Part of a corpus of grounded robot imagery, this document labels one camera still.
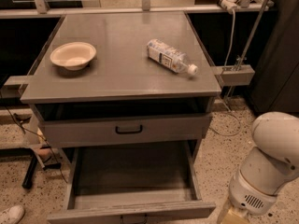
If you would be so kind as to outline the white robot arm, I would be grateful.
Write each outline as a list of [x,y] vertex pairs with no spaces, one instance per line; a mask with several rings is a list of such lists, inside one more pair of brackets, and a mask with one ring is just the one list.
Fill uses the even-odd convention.
[[250,224],[274,205],[281,189],[299,177],[299,118],[267,112],[252,123],[255,147],[229,183],[217,224]]

